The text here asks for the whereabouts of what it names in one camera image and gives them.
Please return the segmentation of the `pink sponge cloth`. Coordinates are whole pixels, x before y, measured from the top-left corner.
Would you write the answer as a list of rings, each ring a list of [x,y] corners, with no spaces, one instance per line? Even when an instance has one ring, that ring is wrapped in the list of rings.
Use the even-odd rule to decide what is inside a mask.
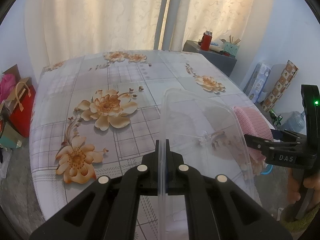
[[[233,107],[243,134],[253,135],[273,141],[273,135],[268,122],[256,110],[248,107]]]

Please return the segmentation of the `clear plastic container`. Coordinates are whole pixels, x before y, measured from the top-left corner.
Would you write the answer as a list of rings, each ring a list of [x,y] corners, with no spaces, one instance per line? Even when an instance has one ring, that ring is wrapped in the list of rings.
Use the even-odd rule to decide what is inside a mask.
[[[239,121],[221,100],[169,88],[162,96],[158,151],[158,239],[188,239],[183,196],[170,196],[169,153],[209,178],[223,174],[255,198],[252,162]]]

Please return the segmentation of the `blue plastic trash basket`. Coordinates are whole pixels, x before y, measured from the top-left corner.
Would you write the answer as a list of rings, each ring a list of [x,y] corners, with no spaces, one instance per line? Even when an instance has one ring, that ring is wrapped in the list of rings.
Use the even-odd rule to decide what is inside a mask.
[[[261,175],[268,175],[268,174],[270,174],[271,172],[272,172],[272,170],[273,170],[273,165],[271,165],[271,164],[267,164],[264,168],[263,168],[263,170],[261,171]]]

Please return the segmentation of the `green glass bottle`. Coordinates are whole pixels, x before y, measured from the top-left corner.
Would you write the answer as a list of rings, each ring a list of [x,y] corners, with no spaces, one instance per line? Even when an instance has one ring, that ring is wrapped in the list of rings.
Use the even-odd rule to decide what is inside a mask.
[[[281,125],[281,121],[283,119],[283,116],[281,114],[276,114],[275,111],[273,109],[270,109],[269,110],[269,115],[270,115],[270,118],[272,120],[272,124],[273,126],[280,126]]]

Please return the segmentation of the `large blue water jug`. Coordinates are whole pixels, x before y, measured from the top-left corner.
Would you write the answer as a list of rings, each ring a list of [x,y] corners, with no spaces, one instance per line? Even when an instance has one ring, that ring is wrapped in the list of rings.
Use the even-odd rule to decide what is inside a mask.
[[[283,123],[282,129],[300,133],[305,128],[304,116],[304,111],[301,113],[298,111],[290,113],[288,119]]]

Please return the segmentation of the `blue white carton box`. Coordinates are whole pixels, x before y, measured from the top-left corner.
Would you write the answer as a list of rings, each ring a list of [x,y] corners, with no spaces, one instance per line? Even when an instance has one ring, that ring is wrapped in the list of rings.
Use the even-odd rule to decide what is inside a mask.
[[[270,72],[271,66],[266,62],[262,61],[256,65],[245,90],[245,94],[253,103],[257,102],[263,87],[268,80]]]

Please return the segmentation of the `brown patterned gift box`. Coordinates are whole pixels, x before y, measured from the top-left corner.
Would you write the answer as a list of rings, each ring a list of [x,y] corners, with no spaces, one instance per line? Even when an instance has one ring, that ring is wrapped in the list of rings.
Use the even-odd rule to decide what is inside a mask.
[[[280,77],[267,94],[264,101],[261,103],[262,109],[269,112],[282,97],[285,90],[290,86],[292,80],[297,75],[299,68],[290,60],[287,61],[286,66],[281,72]]]

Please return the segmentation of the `dark grey side cabinet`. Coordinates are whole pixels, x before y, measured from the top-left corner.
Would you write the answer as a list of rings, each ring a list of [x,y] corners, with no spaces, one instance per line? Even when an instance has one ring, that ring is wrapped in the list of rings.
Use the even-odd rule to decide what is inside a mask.
[[[202,54],[211,64],[221,70],[226,76],[230,77],[237,59],[226,56],[214,51],[201,50],[197,42],[187,40],[183,46],[183,51]]]

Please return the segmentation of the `floral tablecloth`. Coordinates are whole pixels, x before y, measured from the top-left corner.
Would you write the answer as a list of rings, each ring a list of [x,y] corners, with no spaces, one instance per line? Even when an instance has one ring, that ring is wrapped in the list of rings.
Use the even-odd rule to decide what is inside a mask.
[[[101,162],[92,164],[97,176],[121,176],[136,166],[144,153],[154,149],[159,135],[161,96],[167,88],[184,88],[203,93],[202,87],[187,73],[193,68],[199,76],[210,76],[221,83],[219,93],[206,96],[228,106],[253,107],[249,98],[198,53],[161,50],[112,52],[82,56],[43,70],[36,94],[30,128],[30,166],[40,209],[49,219],[92,182],[66,183],[56,174],[58,151],[73,136],[103,152]],[[84,107],[100,89],[129,93],[129,108],[122,128],[100,130],[94,120],[83,121],[77,106]]]

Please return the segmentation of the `teal chopstick holder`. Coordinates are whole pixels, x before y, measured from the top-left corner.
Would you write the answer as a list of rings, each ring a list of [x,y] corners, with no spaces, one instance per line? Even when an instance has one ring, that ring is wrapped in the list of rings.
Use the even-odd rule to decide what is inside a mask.
[[[241,40],[239,38],[235,39],[234,36],[229,35],[227,39],[222,38],[221,42],[222,45],[222,51],[224,53],[227,53],[233,57],[235,57],[239,50],[239,43]]]

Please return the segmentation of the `red thermos jug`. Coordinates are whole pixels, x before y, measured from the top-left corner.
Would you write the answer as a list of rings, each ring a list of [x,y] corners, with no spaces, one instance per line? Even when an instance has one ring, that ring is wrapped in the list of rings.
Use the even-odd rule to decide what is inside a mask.
[[[202,50],[208,51],[211,41],[212,41],[212,32],[207,30],[203,33],[200,48]]]

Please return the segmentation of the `red paper gift bag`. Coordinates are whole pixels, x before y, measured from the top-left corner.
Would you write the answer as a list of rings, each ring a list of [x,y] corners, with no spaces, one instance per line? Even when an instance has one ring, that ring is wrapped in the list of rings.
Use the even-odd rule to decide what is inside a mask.
[[[29,137],[35,95],[36,91],[31,78],[25,77],[18,81],[5,100],[9,121],[25,138]]]

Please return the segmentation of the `cardboard box with pink bag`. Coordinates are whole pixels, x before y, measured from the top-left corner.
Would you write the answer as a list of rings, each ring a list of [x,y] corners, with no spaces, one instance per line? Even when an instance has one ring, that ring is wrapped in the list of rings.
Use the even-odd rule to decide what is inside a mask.
[[[20,72],[18,70],[18,66],[15,64],[14,66],[10,67],[6,71],[1,74],[1,92],[0,92],[0,102],[2,103],[13,88],[16,86],[18,81],[21,79]]]

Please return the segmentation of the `cream curtain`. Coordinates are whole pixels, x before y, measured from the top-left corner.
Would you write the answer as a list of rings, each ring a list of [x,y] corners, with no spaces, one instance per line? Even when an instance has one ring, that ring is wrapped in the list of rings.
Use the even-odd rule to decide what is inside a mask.
[[[170,48],[198,40],[242,37],[253,0],[180,0]],[[34,67],[102,51],[152,49],[164,31],[163,0],[27,0],[25,37]]]

